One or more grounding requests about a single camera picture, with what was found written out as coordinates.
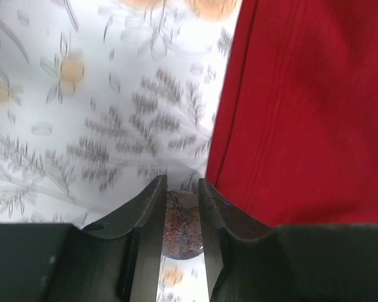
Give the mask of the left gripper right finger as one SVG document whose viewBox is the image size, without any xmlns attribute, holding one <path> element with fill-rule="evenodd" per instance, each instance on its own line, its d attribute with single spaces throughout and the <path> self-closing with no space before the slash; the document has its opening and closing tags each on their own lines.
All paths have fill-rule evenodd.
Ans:
<svg viewBox="0 0 378 302">
<path fill-rule="evenodd" d="M 270 227 L 206 179 L 198 202 L 211 301 L 378 301 L 378 224 Z"/>
</svg>

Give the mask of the red t-shirt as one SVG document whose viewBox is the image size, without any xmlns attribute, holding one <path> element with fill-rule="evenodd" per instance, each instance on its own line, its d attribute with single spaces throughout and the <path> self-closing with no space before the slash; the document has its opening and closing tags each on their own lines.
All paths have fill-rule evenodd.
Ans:
<svg viewBox="0 0 378 302">
<path fill-rule="evenodd" d="M 378 223 L 378 1 L 244 1 L 207 179 L 270 226 Z"/>
</svg>

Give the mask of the round patterned brooch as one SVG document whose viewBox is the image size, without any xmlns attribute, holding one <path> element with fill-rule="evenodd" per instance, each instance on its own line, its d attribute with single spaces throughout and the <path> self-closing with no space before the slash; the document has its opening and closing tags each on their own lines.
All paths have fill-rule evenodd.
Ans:
<svg viewBox="0 0 378 302">
<path fill-rule="evenodd" d="M 188 260 L 203 253 L 197 194 L 167 192 L 162 253 L 174 260 Z"/>
</svg>

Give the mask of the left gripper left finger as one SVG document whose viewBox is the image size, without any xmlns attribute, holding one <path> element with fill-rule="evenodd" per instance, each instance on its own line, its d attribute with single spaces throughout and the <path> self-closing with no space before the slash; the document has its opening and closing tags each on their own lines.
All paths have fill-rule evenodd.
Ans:
<svg viewBox="0 0 378 302">
<path fill-rule="evenodd" d="M 0 223 L 0 301 L 155 301 L 167 179 L 77 228 Z"/>
</svg>

